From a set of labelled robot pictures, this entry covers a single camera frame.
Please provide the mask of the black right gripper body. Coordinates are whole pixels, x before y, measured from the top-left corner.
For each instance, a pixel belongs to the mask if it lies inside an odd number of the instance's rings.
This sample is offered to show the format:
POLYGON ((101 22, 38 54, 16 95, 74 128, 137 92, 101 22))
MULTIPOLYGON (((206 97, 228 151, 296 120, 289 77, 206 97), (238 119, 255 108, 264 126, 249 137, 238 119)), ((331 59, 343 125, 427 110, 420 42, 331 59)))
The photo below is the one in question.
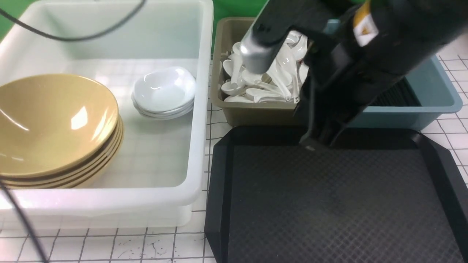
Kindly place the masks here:
POLYGON ((364 53, 348 37, 308 33, 309 67, 294 115, 306 124, 300 144, 309 150, 331 146, 370 103, 368 83, 359 75, 364 53))

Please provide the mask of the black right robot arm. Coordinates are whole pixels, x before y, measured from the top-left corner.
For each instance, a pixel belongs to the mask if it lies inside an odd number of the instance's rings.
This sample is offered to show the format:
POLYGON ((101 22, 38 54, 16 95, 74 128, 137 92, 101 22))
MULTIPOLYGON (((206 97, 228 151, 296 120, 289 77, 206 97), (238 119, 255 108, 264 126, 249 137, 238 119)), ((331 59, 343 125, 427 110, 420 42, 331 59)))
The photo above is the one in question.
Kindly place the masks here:
POLYGON ((331 35, 301 29, 313 44, 294 112, 307 121, 300 144, 331 146, 381 93, 466 27, 466 0, 367 0, 331 35))

